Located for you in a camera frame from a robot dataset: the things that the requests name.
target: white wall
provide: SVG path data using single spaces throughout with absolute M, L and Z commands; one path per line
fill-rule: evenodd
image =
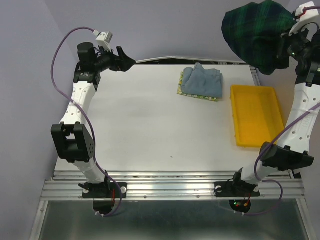
M 304 4 L 308 1 L 306 0 L 291 0 L 288 6 L 286 7 L 289 11 L 294 11 L 301 4 Z M 320 0 L 313 0 L 316 6 L 320 5 Z M 316 27 L 310 31 L 309 37 L 312 36 L 316 31 Z M 278 100 L 281 104 L 283 111 L 283 119 L 287 121 L 293 99 L 295 96 L 295 81 L 297 78 L 295 69 L 297 62 L 294 59 L 290 59 L 290 67 L 284 70 L 276 70 L 272 75 L 260 75 L 259 79 L 264 86 L 272 86 L 275 88 Z M 301 175 L 304 182 L 304 187 L 306 190 L 306 200 L 312 219 L 314 230 L 317 233 L 318 239 L 320 239 L 320 120 L 319 117 L 314 125 L 312 135 L 310 138 L 310 151 L 309 154 L 315 157 L 314 163 L 311 167 L 301 170 Z
M 87 26 L 111 31 L 112 48 L 122 46 L 135 60 L 163 56 L 240 59 L 225 42 L 221 25 L 225 13 L 263 0 L 44 0 L 66 34 Z M 278 0 L 286 6 L 289 0 Z M 77 39 L 92 40 L 75 34 Z
M 0 239 L 27 240 L 57 159 L 50 128 L 66 101 L 50 66 L 63 36 L 41 0 L 1 2 L 0 32 Z M 69 92 L 75 63 L 66 45 L 55 76 Z

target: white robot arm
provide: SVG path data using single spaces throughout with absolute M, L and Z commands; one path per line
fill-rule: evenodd
M 90 42 L 77 46 L 79 63 L 74 73 L 71 96 L 74 103 L 69 103 L 60 123 L 51 128 L 51 135 L 59 157 L 78 167 L 92 189 L 94 186 L 101 187 L 101 183 L 105 183 L 107 179 L 102 172 L 103 169 L 96 164 L 95 141 L 86 128 L 86 118 L 75 104 L 79 105 L 85 114 L 88 114 L 91 100 L 100 84 L 100 73 L 107 69 L 126 72 L 136 63 L 119 46 L 117 47 L 118 56 L 113 54 L 110 48 L 112 33 L 94 30 L 93 34 L 99 46 L 98 53 Z M 99 197 L 94 194 L 88 194 L 88 196 L 90 198 Z
M 257 161 L 236 172 L 232 181 L 215 182 L 215 186 L 220 187 L 215 191 L 217 197 L 245 197 L 248 193 L 251 197 L 258 197 L 258 184 L 264 178 L 276 171 L 309 167 L 314 161 L 309 156 L 309 141 L 320 110 L 320 31 L 310 42 L 307 29 L 319 13 L 314 3 L 308 2 L 299 6 L 294 15 L 297 23 L 281 35 L 278 50 L 279 59 L 289 55 L 298 61 L 287 131 L 282 132 L 276 144 L 264 143 Z M 234 210 L 246 213 L 250 209 L 247 206 Z

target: green cloth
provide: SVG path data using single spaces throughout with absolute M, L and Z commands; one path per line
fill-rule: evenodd
M 229 11 L 222 33 L 232 51 L 262 74 L 289 67 L 289 57 L 277 59 L 281 34 L 295 25 L 293 15 L 280 4 L 266 0 Z

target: white bracket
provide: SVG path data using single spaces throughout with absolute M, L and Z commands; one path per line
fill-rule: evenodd
M 93 35 L 97 38 L 95 39 L 99 47 L 103 48 L 106 52 L 111 52 L 110 42 L 114 36 L 111 32 L 98 32 L 97 30 L 93 31 Z
M 300 31 L 303 32 L 304 30 L 310 28 L 309 23 L 313 23 L 316 21 L 317 17 L 319 16 L 319 12 L 317 9 L 308 10 L 304 13 L 304 8 L 314 7 L 314 6 L 315 4 L 313 1 L 307 2 L 299 6 L 299 8 L 295 11 L 295 16 L 296 17 L 300 16 L 300 17 L 296 20 L 297 23 L 292 27 L 289 33 L 289 36 L 291 36 L 292 34 L 297 34 Z
M 71 98 L 78 104 L 84 112 L 87 114 L 92 98 L 96 94 L 96 89 L 93 83 L 87 83 L 86 81 L 79 81 L 73 84 L 73 91 Z M 86 119 L 79 109 L 70 102 L 65 115 L 60 122 L 64 122 L 65 125 L 73 125 L 75 123 L 85 124 Z

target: white tabletop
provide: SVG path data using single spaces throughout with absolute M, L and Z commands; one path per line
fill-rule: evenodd
M 89 118 L 96 156 L 107 171 L 238 171 L 258 148 L 236 146 L 231 85 L 254 85 L 247 65 L 205 65 L 223 74 L 219 102 L 177 94 L 180 73 L 191 65 L 135 65 L 105 71 Z M 58 159 L 56 171 L 78 170 Z

